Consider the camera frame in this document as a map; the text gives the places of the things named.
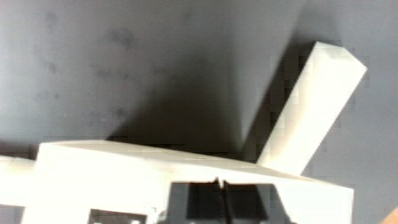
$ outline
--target gray wall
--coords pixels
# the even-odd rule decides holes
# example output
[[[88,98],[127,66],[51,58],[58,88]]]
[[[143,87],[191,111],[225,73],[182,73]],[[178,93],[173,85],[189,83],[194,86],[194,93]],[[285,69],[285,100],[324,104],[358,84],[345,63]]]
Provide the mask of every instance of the gray wall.
[[[255,161],[319,40],[370,70],[306,175],[356,188],[354,223],[377,223],[398,204],[397,39],[395,0],[3,1],[0,153],[111,138]]]

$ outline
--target white plastic part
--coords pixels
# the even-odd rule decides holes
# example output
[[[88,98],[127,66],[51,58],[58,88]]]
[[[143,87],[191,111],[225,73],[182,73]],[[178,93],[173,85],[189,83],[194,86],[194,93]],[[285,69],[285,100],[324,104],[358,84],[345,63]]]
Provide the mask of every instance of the white plastic part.
[[[353,189],[237,160],[109,141],[77,141],[42,144],[24,224],[88,224],[91,209],[146,214],[146,224],[154,224],[168,209],[171,183],[218,178],[230,183],[276,184],[296,223],[351,223]]]
[[[33,186],[35,161],[0,156],[0,204],[26,206]]]
[[[301,175],[367,67],[344,47],[317,42],[258,165]]]

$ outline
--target gray background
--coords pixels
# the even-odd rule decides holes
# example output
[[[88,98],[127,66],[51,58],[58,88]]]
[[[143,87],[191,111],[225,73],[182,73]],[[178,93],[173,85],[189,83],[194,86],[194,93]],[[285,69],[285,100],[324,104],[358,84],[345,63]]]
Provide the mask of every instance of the gray background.
[[[257,160],[315,41],[370,70],[306,175],[398,202],[398,1],[0,1],[0,153],[115,139]]]

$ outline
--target black component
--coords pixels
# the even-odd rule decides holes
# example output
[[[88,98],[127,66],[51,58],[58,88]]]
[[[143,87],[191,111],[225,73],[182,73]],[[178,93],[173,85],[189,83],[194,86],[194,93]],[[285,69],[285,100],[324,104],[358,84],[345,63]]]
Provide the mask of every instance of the black component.
[[[0,223],[22,224],[26,207],[0,204]]]
[[[173,183],[168,224],[294,224],[273,184]]]
[[[258,186],[225,182],[228,219],[234,224],[260,224],[269,220]]]
[[[219,183],[173,183],[166,223],[226,223]]]
[[[223,191],[219,183],[191,184],[187,219],[193,221],[225,221]]]
[[[134,221],[139,221],[139,223],[145,224],[146,215],[91,209],[91,218],[88,224],[132,224]]]

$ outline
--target white surface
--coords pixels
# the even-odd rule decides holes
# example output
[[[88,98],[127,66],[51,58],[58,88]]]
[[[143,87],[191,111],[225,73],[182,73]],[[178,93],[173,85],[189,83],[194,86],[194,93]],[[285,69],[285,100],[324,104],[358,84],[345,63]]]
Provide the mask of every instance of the white surface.
[[[148,214],[155,220],[168,209],[171,182],[216,178],[276,184],[294,222],[351,223],[353,189],[248,162],[141,145],[109,141],[43,144],[36,175],[24,224],[86,224],[91,208]]]
[[[29,203],[35,161],[0,156],[0,204]]]
[[[301,175],[367,67],[345,48],[317,42],[258,164]]]

